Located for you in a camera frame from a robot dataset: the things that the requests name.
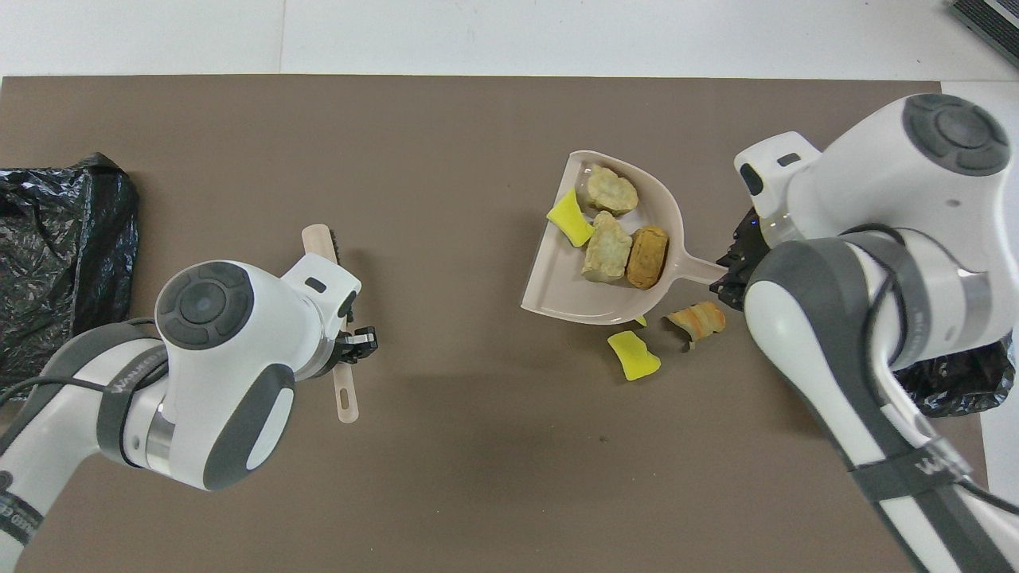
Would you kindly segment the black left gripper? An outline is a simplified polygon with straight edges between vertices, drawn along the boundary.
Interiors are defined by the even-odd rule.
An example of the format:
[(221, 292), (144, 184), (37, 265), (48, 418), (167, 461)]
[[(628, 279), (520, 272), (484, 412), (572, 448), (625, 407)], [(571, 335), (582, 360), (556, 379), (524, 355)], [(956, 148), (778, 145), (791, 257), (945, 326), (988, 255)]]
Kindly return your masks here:
[(331, 318), (327, 324), (325, 341), (329, 352), (323, 362), (322, 373), (328, 373), (339, 363), (356, 364), (360, 359), (367, 357), (369, 351), (378, 348), (377, 331), (374, 326), (364, 326), (352, 333), (345, 331), (356, 297), (357, 292), (350, 291), (338, 307), (336, 319)]

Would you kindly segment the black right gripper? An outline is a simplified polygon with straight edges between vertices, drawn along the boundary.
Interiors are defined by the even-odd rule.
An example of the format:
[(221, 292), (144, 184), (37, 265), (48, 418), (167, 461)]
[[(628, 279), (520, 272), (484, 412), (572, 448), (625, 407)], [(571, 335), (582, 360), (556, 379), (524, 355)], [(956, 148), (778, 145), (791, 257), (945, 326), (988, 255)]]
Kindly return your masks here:
[[(716, 263), (725, 267), (728, 275), (737, 279), (750, 279), (771, 248), (762, 236), (760, 218), (756, 210), (749, 209), (734, 231), (734, 243)], [(736, 311), (744, 311), (745, 283), (718, 283), (718, 300)]]

